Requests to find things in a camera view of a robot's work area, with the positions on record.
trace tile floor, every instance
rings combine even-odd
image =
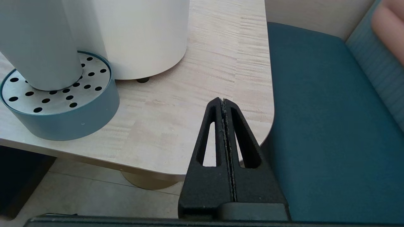
[[[22,227],[44,213],[177,218],[182,182],[161,190],[129,183],[119,171],[56,159],[17,218],[1,227]]]

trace light wood tabletop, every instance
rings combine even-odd
[[[205,107],[215,97],[235,102],[262,143],[274,117],[264,0],[191,0],[188,30],[187,51],[176,66],[143,84],[117,81],[119,109],[99,131],[44,140],[0,104],[0,145],[182,181]],[[0,55],[0,79],[12,69]],[[207,154],[214,163],[214,153]]]

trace table pedestal base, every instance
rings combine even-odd
[[[121,173],[125,177],[125,179],[128,180],[130,183],[143,189],[150,189],[150,190],[162,189],[178,183],[176,181],[159,180],[150,176],[137,175],[122,171]]]

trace white cylinder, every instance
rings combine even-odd
[[[0,51],[39,90],[71,86],[81,74],[60,0],[1,0]]]
[[[63,0],[77,48],[102,55],[115,79],[159,74],[187,48],[189,0]]]

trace teal upholstered bench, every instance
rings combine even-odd
[[[263,148],[292,219],[403,224],[404,133],[345,42],[277,23],[268,36],[275,119]]]

